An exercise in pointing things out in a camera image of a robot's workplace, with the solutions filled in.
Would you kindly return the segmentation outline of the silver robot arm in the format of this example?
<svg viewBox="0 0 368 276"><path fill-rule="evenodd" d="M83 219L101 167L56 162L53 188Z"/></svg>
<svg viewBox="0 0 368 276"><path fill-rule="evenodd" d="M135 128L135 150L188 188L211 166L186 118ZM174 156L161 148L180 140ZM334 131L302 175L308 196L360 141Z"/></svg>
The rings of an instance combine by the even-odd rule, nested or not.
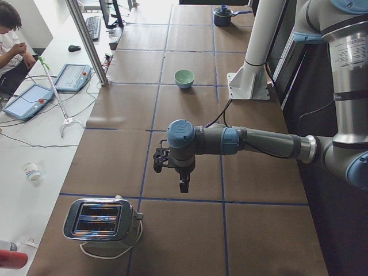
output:
<svg viewBox="0 0 368 276"><path fill-rule="evenodd" d="M329 45L337 134L281 134L212 123L176 120L167 128L167 148L154 154L154 170L173 168L181 192L189 190L195 156L234 155L241 150L277 158L318 162L351 186L367 189L367 2L298 1L294 40Z"/></svg>

